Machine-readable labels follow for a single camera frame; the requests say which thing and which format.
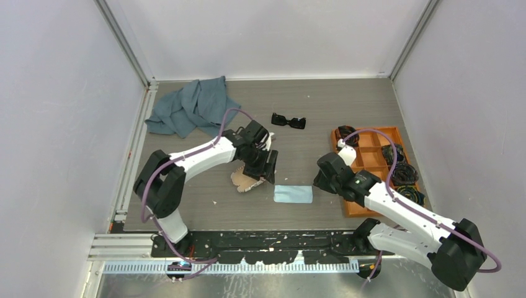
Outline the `patterned glasses case tan lining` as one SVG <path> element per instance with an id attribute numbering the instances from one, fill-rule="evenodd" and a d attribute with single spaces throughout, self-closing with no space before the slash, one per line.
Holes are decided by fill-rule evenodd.
<path id="1" fill-rule="evenodd" d="M 251 191 L 255 187 L 260 186 L 266 180 L 264 178 L 254 179 L 249 176 L 246 176 L 243 172 L 245 170 L 245 165 L 242 165 L 236 171 L 231 174 L 231 182 L 236 187 L 236 190 L 239 193 L 245 193 Z"/>

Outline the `light blue cleaning cloth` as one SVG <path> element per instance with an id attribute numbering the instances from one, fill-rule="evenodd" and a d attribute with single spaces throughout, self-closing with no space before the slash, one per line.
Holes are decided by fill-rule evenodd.
<path id="1" fill-rule="evenodd" d="M 276 185 L 274 189 L 274 202 L 311 204 L 313 202 L 313 189 L 311 186 Z"/>

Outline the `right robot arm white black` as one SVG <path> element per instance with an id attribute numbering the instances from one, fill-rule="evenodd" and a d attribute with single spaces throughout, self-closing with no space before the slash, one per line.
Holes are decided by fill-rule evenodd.
<path id="1" fill-rule="evenodd" d="M 475 223 L 459 222 L 437 215 L 410 201 L 374 174 L 353 172 L 354 155 L 330 152 L 317 165 L 314 186 L 371 209 L 402 226 L 401 230 L 367 218 L 351 236 L 355 249 L 369 255 L 387 251 L 429 268 L 444 285 L 464 291 L 480 272 L 488 254 Z"/>

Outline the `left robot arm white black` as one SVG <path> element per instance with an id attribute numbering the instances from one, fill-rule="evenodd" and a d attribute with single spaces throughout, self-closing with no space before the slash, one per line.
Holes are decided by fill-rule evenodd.
<path id="1" fill-rule="evenodd" d="M 179 212 L 186 182 L 218 165 L 242 161 L 242 175 L 257 183 L 275 182 L 278 151 L 271 148 L 272 134 L 255 120 L 237 130 L 227 129 L 213 140 L 190 150 L 167 154 L 154 151 L 133 185 L 143 212 L 153 215 L 168 239 L 166 248 L 176 257 L 190 249 L 189 230 Z"/>

